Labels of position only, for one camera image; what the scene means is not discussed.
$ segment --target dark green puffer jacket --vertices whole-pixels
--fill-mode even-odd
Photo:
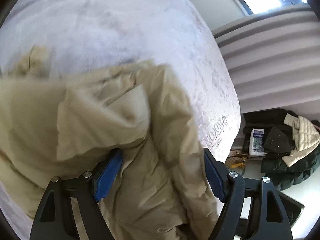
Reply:
[[[309,178],[320,165],[320,145],[290,168],[282,159],[263,159],[261,172],[272,179],[278,190],[284,190]]]

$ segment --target bed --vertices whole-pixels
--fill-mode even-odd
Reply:
[[[227,158],[239,103],[217,43],[189,0],[19,0],[0,29],[2,73],[34,45],[51,54],[49,77],[145,59],[170,64],[189,95],[201,144],[217,160]],[[9,200],[0,208],[21,217]],[[29,222],[13,226],[28,239]]]

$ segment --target white curtain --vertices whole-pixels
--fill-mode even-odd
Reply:
[[[320,120],[320,21],[309,5],[250,15],[212,33],[242,113],[282,107]]]

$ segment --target blue gripper pad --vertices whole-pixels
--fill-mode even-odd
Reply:
[[[118,174],[122,165],[122,152],[118,151],[103,170],[97,181],[97,190],[94,194],[95,201],[99,202],[102,198],[108,195],[113,181]]]
[[[224,182],[206,152],[204,153],[204,165],[207,180],[214,196],[224,203],[227,197],[223,190]]]

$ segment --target pile of clothes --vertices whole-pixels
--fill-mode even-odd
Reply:
[[[253,128],[264,129],[265,158],[261,172],[270,177],[278,190],[309,178],[320,164],[320,123],[285,109],[244,114],[246,125],[243,152],[249,152]]]

